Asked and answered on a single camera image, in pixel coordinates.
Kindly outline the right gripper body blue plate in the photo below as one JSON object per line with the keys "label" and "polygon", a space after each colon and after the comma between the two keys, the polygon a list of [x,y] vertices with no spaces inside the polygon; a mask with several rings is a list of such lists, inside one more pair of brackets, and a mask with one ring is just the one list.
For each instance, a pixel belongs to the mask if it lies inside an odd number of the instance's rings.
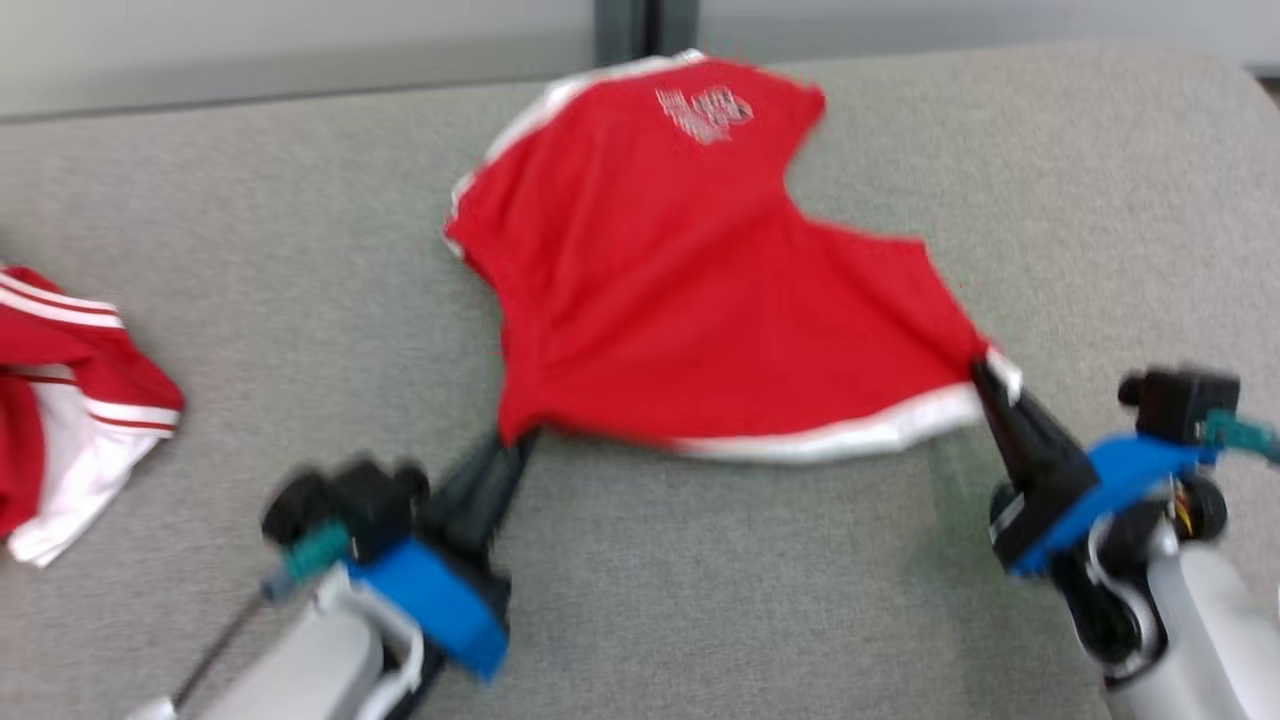
{"label": "right gripper body blue plate", "polygon": [[1101,518],[1119,515],[1174,477],[1213,464],[1213,450],[1151,436],[1110,436],[1051,469],[1027,489],[993,495],[989,539],[1004,570],[1033,577],[1083,541]]}

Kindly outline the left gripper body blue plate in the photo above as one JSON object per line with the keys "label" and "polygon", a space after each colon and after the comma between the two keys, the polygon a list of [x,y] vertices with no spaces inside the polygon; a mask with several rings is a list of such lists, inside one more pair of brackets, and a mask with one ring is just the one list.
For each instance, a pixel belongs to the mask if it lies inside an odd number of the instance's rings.
{"label": "left gripper body blue plate", "polygon": [[454,548],[433,524],[349,532],[348,574],[360,589],[419,629],[424,641],[481,683],[509,652],[509,580]]}

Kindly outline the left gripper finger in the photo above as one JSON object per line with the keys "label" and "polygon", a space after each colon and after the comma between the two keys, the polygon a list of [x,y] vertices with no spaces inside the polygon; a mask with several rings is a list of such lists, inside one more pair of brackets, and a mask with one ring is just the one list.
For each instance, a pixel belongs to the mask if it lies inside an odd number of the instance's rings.
{"label": "left gripper finger", "polygon": [[453,468],[447,477],[445,484],[431,496],[430,524],[444,530],[465,530],[465,507],[472,484],[472,471],[483,461],[484,446],[493,436],[499,433],[486,433]]}
{"label": "left gripper finger", "polygon": [[471,475],[474,482],[465,507],[465,552],[468,556],[488,560],[540,434],[527,432],[512,445],[506,445],[500,436],[494,434],[484,446],[483,461]]}

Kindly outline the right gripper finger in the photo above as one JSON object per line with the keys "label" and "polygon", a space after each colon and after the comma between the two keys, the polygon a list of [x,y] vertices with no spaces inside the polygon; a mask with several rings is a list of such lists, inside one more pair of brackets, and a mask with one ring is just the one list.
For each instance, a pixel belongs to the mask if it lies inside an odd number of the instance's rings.
{"label": "right gripper finger", "polygon": [[1002,380],[988,363],[972,364],[972,380],[986,421],[1014,489],[1025,491],[1039,469],[1043,450],[1039,411],[1033,395]]}
{"label": "right gripper finger", "polygon": [[[1015,391],[1024,389],[1020,382],[1015,378],[1010,379],[1006,372],[1002,372],[998,366],[988,363],[992,369],[996,370],[997,375],[1002,380],[1010,380]],[[1036,414],[1036,419],[1039,420],[1039,430],[1043,438],[1043,450],[1039,461],[1039,469],[1037,471],[1057,471],[1062,468],[1069,468],[1074,465],[1080,465],[1087,461],[1087,454],[1084,448],[1076,442],[1076,439],[1062,427],[1059,420],[1048,413],[1041,402],[1036,398],[1039,411]]]}

